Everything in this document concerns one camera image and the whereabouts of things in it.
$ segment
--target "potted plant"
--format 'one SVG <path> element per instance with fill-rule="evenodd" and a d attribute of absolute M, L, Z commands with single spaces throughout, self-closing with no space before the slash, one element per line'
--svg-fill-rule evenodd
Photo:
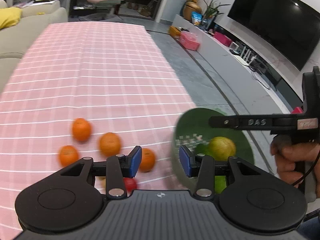
<path fill-rule="evenodd" d="M 204 12 L 204 15 L 202 17 L 201 26 L 204 27 L 204 29 L 208 28 L 211 22 L 213 22 L 218 15 L 224 14 L 219 11 L 220 6 L 226 6 L 231 4 L 217 4 L 217 1 L 211 1 L 211 3 L 208 5 L 206 1 L 204 0 L 204 3 L 207 5 L 207 9 Z"/>
<path fill-rule="evenodd" d="M 180 12 L 180 15 L 183 16 L 186 20 L 191 21 L 191 13 L 196 11 L 198 13 L 202 12 L 202 9 L 197 5 L 198 0 L 187 0 Z"/>

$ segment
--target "yellow pillow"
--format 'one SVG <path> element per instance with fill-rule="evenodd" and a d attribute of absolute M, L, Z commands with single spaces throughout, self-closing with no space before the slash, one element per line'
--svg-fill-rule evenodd
<path fill-rule="evenodd" d="M 22 10 L 17 7 L 0 9 L 0 30 L 15 26 L 21 18 Z"/>

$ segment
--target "label sticker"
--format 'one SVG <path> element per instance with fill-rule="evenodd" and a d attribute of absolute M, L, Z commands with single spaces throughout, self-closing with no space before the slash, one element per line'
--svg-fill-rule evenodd
<path fill-rule="evenodd" d="M 298 130 L 316 129 L 319 127 L 318 118 L 299 119 L 297 127 Z"/>

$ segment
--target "orange box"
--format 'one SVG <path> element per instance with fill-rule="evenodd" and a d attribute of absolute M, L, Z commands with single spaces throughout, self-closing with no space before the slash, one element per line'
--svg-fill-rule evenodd
<path fill-rule="evenodd" d="M 176 27 L 170 26 L 169 27 L 169 34 L 172 38 L 178 39 L 180 37 L 181 31 L 179 31 Z"/>

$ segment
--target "sofa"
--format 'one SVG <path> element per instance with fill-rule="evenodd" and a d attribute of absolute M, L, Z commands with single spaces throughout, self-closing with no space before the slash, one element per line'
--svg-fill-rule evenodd
<path fill-rule="evenodd" d="M 0 0 L 0 8 L 6 7 L 6 2 Z M 0 30 L 0 93 L 20 59 L 40 33 L 51 23 L 67 21 L 66 9 L 60 7 L 59 1 L 55 1 L 53 4 L 23 8 L 17 25 Z"/>

